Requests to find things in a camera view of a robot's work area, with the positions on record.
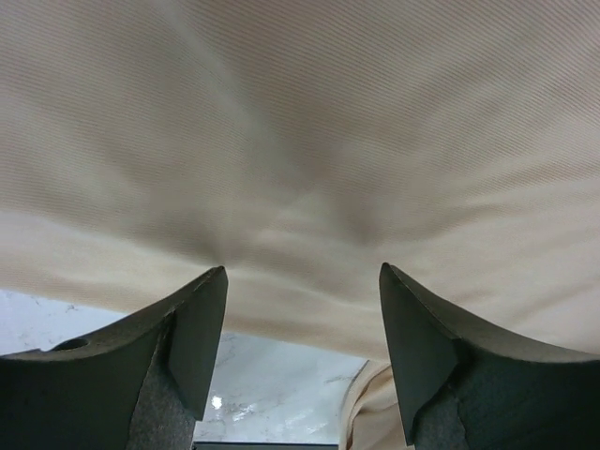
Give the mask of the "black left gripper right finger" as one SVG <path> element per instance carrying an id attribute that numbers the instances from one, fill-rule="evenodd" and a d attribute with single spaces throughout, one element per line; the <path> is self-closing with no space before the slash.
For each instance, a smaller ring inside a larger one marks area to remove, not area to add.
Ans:
<path id="1" fill-rule="evenodd" d="M 406 443 L 416 449 L 595 449 L 599 358 L 524 337 L 391 264 L 380 298 Z"/>

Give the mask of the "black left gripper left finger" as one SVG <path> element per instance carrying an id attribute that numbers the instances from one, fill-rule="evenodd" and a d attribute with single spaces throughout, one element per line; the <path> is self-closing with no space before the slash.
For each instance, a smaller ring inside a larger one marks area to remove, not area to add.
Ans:
<path id="1" fill-rule="evenodd" d="M 1 358 L 5 449 L 189 449 L 203 419 L 228 278 L 168 297 L 48 351 Z"/>

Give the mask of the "beige trousers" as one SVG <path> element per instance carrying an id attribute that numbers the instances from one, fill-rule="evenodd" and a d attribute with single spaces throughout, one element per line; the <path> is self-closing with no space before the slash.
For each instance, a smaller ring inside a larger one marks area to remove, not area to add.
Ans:
<path id="1" fill-rule="evenodd" d="M 122 311 L 213 266 L 227 328 L 367 360 L 379 273 L 599 353 L 595 1 L 5 1 L 1 285 Z"/>

